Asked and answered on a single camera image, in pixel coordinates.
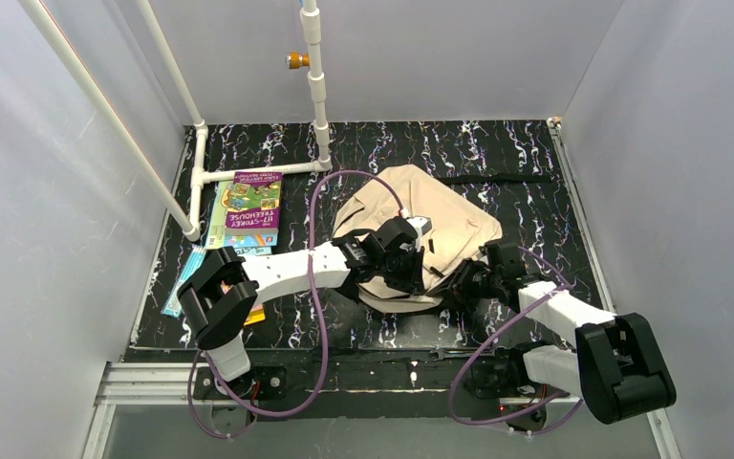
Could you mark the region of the beige student backpack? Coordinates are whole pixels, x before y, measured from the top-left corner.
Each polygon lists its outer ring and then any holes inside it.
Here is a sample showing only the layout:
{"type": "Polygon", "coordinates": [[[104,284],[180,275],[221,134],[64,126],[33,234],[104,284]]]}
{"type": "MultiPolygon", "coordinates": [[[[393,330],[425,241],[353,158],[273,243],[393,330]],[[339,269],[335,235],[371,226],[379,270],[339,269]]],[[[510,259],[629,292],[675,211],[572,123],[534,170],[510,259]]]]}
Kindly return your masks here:
{"type": "Polygon", "coordinates": [[[398,216],[400,206],[405,206],[412,216],[429,217],[433,228],[423,241],[423,294],[406,295],[374,278],[360,284],[355,296],[342,295],[384,314],[465,307],[447,305],[433,296],[433,289],[464,259],[481,259],[480,247],[486,242],[503,241],[503,229],[494,217],[452,190],[452,182],[450,178],[436,179],[407,164],[382,170],[375,180],[355,192],[336,214],[335,237],[352,230],[376,230],[398,216]]]}

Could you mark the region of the purple treehouse book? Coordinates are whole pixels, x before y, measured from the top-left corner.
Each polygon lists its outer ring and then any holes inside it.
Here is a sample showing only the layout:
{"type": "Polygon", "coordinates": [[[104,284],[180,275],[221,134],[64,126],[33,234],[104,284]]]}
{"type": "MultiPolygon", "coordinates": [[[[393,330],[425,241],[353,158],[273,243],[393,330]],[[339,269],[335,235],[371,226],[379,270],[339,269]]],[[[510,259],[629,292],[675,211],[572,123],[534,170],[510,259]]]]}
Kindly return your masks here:
{"type": "Polygon", "coordinates": [[[280,172],[237,172],[222,194],[226,234],[254,236],[277,232],[282,184],[280,172]]]}

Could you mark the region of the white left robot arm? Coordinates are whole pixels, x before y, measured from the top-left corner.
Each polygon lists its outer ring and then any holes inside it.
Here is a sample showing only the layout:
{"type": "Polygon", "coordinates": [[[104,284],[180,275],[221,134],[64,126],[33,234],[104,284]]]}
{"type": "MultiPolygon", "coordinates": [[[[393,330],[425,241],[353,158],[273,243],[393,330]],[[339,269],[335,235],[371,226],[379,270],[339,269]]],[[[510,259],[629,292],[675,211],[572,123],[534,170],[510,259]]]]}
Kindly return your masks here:
{"type": "Polygon", "coordinates": [[[242,330],[253,306],[318,288],[351,287],[374,278],[408,295],[424,291],[423,241],[429,218],[396,216],[378,229],[357,229],[316,248],[243,257],[212,250],[177,291],[198,348],[224,381],[250,370],[242,330]]]}

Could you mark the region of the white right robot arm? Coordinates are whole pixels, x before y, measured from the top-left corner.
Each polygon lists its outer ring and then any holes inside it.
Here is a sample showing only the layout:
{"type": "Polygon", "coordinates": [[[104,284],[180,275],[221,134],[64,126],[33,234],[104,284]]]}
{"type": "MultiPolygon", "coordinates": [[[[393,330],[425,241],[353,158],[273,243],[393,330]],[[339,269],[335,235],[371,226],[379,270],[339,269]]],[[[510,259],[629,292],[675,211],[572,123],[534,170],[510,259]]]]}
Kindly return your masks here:
{"type": "Polygon", "coordinates": [[[664,409],[676,403],[675,383],[649,321],[642,315],[616,315],[574,297],[562,275],[549,280],[528,269],[523,247],[500,240],[485,243],[482,258],[466,259],[445,277],[435,294],[455,302],[499,300],[514,317],[464,360],[449,396],[465,379],[490,395],[495,386],[554,388],[549,402],[572,395],[604,425],[664,409]],[[565,347],[535,341],[508,349],[493,344],[522,319],[536,321],[566,342],[565,347]]]}

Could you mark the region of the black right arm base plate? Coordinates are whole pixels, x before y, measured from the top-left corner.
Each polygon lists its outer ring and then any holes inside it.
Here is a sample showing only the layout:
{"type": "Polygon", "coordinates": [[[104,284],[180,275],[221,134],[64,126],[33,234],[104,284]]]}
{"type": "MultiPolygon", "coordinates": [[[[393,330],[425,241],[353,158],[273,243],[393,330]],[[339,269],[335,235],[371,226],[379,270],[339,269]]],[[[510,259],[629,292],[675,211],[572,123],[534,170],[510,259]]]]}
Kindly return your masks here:
{"type": "Polygon", "coordinates": [[[516,396],[541,399],[559,391],[531,380],[523,364],[509,361],[474,363],[464,379],[463,386],[481,400],[516,396]]]}

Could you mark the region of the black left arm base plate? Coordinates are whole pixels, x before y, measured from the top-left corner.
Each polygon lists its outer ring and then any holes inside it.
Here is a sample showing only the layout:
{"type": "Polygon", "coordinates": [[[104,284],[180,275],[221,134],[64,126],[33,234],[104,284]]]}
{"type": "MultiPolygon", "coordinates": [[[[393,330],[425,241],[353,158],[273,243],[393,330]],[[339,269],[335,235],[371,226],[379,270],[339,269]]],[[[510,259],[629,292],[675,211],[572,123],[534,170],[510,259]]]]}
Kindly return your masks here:
{"type": "MultiPolygon", "coordinates": [[[[274,401],[286,397],[287,369],[282,366],[252,366],[242,376],[227,381],[228,387],[247,401],[274,401]]],[[[230,400],[206,363],[200,363],[192,377],[192,396],[198,401],[230,400]]]]}

